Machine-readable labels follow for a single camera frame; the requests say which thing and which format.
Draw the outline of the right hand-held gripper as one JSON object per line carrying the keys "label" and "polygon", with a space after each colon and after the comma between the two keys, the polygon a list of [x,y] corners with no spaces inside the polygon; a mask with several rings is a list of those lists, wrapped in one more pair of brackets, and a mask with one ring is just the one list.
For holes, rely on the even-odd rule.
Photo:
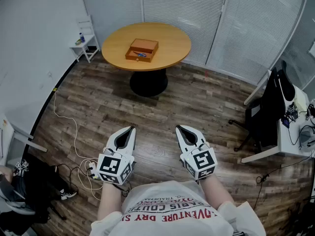
{"label": "right hand-held gripper", "polygon": [[[205,179],[215,172],[218,165],[214,149],[205,143],[204,135],[197,129],[178,125],[175,128],[179,147],[182,151],[180,159],[183,166],[195,181]],[[198,146],[188,151],[189,146]]]}

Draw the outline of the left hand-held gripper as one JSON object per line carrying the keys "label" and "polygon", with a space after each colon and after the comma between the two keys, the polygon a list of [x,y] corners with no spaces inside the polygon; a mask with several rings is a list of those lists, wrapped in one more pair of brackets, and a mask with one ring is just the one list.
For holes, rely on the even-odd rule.
{"label": "left hand-held gripper", "polygon": [[123,185],[134,168],[136,129],[125,127],[109,137],[106,149],[98,157],[96,171],[104,182]]}

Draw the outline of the orange wooden box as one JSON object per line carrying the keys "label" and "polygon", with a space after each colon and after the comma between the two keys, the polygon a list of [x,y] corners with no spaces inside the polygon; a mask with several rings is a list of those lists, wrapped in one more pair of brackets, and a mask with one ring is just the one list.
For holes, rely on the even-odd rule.
{"label": "orange wooden box", "polygon": [[[125,58],[127,60],[135,60],[142,62],[151,62],[154,55],[158,50],[158,41],[146,40],[146,39],[135,39],[128,51],[125,54]],[[138,57],[133,51],[139,53],[145,53],[147,55],[146,58]]]}

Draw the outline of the person's right forearm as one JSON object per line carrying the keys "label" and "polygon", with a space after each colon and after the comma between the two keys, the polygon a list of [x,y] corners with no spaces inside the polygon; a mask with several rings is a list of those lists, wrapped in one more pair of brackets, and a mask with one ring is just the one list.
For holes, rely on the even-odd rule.
{"label": "person's right forearm", "polygon": [[201,179],[199,183],[205,194],[206,201],[213,208],[218,209],[225,202],[235,204],[232,196],[215,174],[211,174],[205,179]]}

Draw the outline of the person's left forearm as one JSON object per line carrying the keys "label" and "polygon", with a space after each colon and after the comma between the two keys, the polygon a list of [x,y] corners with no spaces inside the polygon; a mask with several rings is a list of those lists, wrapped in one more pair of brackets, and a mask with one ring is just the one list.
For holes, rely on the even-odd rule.
{"label": "person's left forearm", "polygon": [[113,212],[121,212],[122,194],[121,190],[113,184],[104,182],[102,186],[101,199],[98,208],[97,219],[102,220]]}

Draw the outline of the white power strip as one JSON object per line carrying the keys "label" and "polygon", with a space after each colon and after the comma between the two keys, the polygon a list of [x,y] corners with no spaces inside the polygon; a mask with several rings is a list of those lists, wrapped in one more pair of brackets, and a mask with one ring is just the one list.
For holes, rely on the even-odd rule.
{"label": "white power strip", "polygon": [[91,178],[93,178],[95,180],[99,180],[99,175],[98,175],[97,170],[96,170],[95,162],[90,162],[89,163],[89,167],[87,169],[87,172],[90,172],[88,174],[88,176],[90,176]]}

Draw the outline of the black and white shoe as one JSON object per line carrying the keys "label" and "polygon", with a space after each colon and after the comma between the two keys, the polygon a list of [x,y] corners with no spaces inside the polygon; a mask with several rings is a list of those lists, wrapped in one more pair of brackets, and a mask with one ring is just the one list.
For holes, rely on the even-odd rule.
{"label": "black and white shoe", "polygon": [[72,189],[62,189],[60,191],[61,200],[66,200],[66,199],[72,198],[76,194],[77,194],[77,192],[72,190]]}

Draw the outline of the black office chair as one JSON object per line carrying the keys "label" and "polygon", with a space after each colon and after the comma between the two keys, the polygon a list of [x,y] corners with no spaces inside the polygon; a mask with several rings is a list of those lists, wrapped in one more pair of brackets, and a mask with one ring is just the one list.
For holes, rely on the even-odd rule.
{"label": "black office chair", "polygon": [[249,132],[239,147],[239,151],[249,139],[255,141],[258,152],[262,147],[276,145],[278,142],[277,122],[285,116],[285,100],[291,101],[295,97],[295,88],[286,74],[286,62],[282,68],[273,68],[268,79],[266,89],[261,98],[253,100],[245,111],[245,122],[230,119],[229,124],[236,124]]}

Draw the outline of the white printed shirt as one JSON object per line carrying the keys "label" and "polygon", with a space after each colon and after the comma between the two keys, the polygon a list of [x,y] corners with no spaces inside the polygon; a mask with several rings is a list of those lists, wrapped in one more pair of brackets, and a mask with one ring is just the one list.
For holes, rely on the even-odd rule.
{"label": "white printed shirt", "polygon": [[113,212],[91,224],[90,236],[266,236],[248,202],[206,201],[194,181],[145,184],[135,187]]}

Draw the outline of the white desk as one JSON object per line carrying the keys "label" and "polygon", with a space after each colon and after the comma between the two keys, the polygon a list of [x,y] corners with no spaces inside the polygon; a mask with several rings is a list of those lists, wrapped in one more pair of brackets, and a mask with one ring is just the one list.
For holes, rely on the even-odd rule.
{"label": "white desk", "polygon": [[[244,101],[244,105],[248,105],[251,102],[251,100],[253,100],[254,96],[256,96],[257,93],[267,84],[270,75],[271,75],[271,71],[267,70],[264,77],[258,83],[256,89]],[[286,109],[293,103],[293,100],[287,101],[284,96],[283,96],[283,100],[284,100]],[[306,117],[304,113],[299,114],[299,117],[295,121],[290,123],[289,129],[286,128],[282,124],[281,120],[279,120],[277,122],[278,145],[268,150],[265,150],[261,153],[242,158],[241,163],[249,163],[249,162],[256,161],[258,159],[262,159],[262,158],[265,158],[265,157],[268,157],[268,156],[271,156],[280,152],[284,154],[295,155],[295,156],[308,157],[311,154],[311,152],[302,151],[299,148],[299,140],[296,142],[295,145],[292,144],[292,143],[295,143],[296,139],[299,138],[300,127],[302,127],[302,125],[305,124],[306,122],[307,121],[306,121]]]}

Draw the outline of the round wooden table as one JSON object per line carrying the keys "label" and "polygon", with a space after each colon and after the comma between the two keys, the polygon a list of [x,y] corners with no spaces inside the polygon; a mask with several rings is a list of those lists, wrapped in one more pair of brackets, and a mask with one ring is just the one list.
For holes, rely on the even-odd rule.
{"label": "round wooden table", "polygon": [[[125,54],[135,39],[158,41],[151,62],[127,60]],[[116,68],[132,71],[130,88],[143,97],[161,94],[168,85],[166,69],[183,61],[191,40],[181,29],[156,22],[136,23],[113,32],[102,44],[104,59]]]}

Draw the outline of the spare hand-held device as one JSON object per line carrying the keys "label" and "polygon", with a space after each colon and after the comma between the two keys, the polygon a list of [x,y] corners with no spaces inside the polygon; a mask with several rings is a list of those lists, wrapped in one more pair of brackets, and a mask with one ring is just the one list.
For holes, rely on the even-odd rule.
{"label": "spare hand-held device", "polygon": [[20,163],[17,162],[15,165],[15,175],[23,177],[25,172],[29,171],[29,163],[26,160],[22,160]]}

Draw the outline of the white side shelf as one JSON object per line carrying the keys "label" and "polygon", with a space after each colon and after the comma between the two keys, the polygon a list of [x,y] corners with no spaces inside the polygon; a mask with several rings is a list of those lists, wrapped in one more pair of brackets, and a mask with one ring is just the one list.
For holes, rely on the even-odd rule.
{"label": "white side shelf", "polygon": [[34,143],[33,139],[31,134],[11,124],[8,118],[0,113],[0,165],[14,167],[17,162],[21,162],[24,154],[22,145],[47,152],[47,148]]}

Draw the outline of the grey headset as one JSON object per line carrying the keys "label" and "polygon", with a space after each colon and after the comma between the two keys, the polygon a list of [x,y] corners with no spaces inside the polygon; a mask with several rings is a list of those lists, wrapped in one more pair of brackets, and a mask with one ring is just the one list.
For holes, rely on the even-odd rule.
{"label": "grey headset", "polygon": [[304,150],[315,149],[315,127],[305,125],[299,133],[300,147]]}

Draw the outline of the white wooden chair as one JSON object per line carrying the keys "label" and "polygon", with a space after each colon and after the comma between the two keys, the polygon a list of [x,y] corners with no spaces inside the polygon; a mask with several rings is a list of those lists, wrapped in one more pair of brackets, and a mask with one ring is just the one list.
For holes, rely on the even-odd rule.
{"label": "white wooden chair", "polygon": [[99,43],[95,35],[92,18],[90,15],[82,17],[76,20],[79,33],[82,33],[85,37],[85,43],[80,45],[75,45],[77,41],[71,41],[69,48],[72,51],[73,55],[77,62],[81,56],[85,56],[88,63],[91,62],[91,59],[100,51]]}

